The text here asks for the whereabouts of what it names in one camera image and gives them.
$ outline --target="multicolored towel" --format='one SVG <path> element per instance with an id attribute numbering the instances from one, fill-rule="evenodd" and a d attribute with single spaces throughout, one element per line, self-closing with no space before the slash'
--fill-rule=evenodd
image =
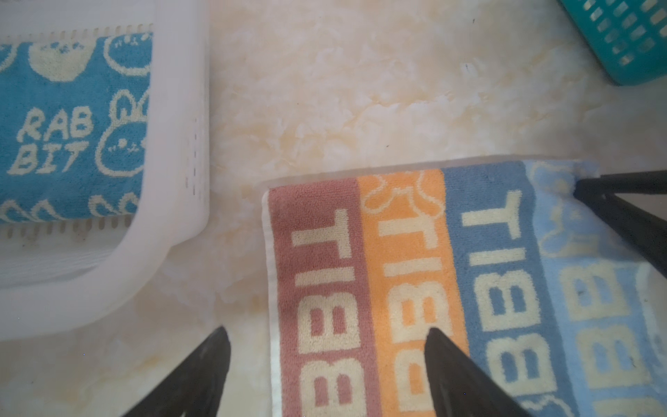
<path id="1" fill-rule="evenodd" d="M 0 45 L 0 224 L 133 213 L 152 34 Z"/>
<path id="2" fill-rule="evenodd" d="M 432 326 L 535 416 L 667 416 L 650 268 L 572 197 L 594 175 L 515 161 L 269 190 L 274 417 L 433 416 Z"/>

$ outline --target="blue towel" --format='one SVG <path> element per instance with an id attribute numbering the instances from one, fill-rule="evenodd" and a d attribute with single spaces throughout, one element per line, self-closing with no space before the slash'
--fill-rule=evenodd
<path id="1" fill-rule="evenodd" d="M 0 45 L 0 224 L 136 211 L 151 50 L 150 33 Z"/>

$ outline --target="green basket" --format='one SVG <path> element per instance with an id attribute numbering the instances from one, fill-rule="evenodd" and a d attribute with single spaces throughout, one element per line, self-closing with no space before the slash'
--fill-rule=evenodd
<path id="1" fill-rule="evenodd" d="M 561 0 L 615 82 L 667 73 L 667 0 Z"/>

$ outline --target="beige marble tabletop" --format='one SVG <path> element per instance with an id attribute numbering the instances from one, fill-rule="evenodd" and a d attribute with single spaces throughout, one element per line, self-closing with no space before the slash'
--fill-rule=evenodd
<path id="1" fill-rule="evenodd" d="M 224 415 L 267 416 L 263 181 L 509 153 L 667 165 L 667 79 L 610 85 L 556 0 L 211 0 L 210 17 L 208 226 L 108 317 L 1 343 L 0 415 L 118 416 L 224 324 Z"/>

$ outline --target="square hole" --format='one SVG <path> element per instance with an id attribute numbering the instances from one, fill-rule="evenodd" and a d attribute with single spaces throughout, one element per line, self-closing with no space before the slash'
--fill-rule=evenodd
<path id="1" fill-rule="evenodd" d="M 639 52 L 646 53 L 646 52 L 649 52 L 651 50 L 651 48 L 653 48 L 655 45 L 656 45 L 656 42 L 653 39 L 646 38 L 644 40 L 644 42 L 642 42 L 639 45 L 638 49 L 639 49 Z"/>
<path id="2" fill-rule="evenodd" d="M 623 23 L 621 23 L 621 26 L 623 26 L 623 29 L 627 29 L 630 26 L 634 25 L 634 23 L 636 21 L 637 21 L 637 15 L 635 15 L 634 13 L 631 13 L 623 20 Z"/>
<path id="3" fill-rule="evenodd" d="M 602 16 L 602 9 L 598 7 L 593 13 L 590 14 L 590 19 L 595 22 L 600 16 Z"/>
<path id="4" fill-rule="evenodd" d="M 665 17 L 667 17 L 667 12 L 665 12 L 665 9 L 660 9 L 651 16 L 651 23 L 657 25 Z"/>
<path id="5" fill-rule="evenodd" d="M 637 29 L 630 32 L 630 40 L 631 41 L 636 41 L 637 39 L 644 36 L 645 33 L 646 33 L 646 29 L 644 29 L 644 26 L 639 25 L 637 27 Z"/>
<path id="6" fill-rule="evenodd" d="M 612 29 L 609 31 L 609 33 L 607 33 L 607 36 L 604 37 L 604 41 L 606 43 L 611 43 L 618 38 L 619 34 L 620 33 L 616 29 Z"/>
<path id="7" fill-rule="evenodd" d="M 617 55 L 623 52 L 627 47 L 628 47 L 627 42 L 621 41 L 614 45 L 614 47 L 612 48 L 612 52 L 614 53 L 614 55 Z"/>
<path id="8" fill-rule="evenodd" d="M 609 26 L 611 26 L 611 22 L 609 21 L 609 19 L 605 19 L 601 21 L 600 24 L 598 25 L 598 31 L 602 33 L 605 30 L 609 29 Z"/>
<path id="9" fill-rule="evenodd" d="M 658 0 L 646 0 L 645 2 L 642 3 L 641 9 L 642 11 L 646 12 L 651 10 L 651 7 L 655 6 Z"/>
<path id="10" fill-rule="evenodd" d="M 625 65 L 631 63 L 633 59 L 634 59 L 634 55 L 631 52 L 631 53 L 625 55 L 623 58 L 619 59 L 618 63 L 621 64 L 622 66 L 625 66 Z"/>
<path id="11" fill-rule="evenodd" d="M 614 10 L 614 16 L 619 17 L 623 13 L 625 13 L 626 10 L 628 10 L 628 4 L 625 1 L 623 1 L 621 2 L 621 4 L 618 5 L 616 10 Z"/>

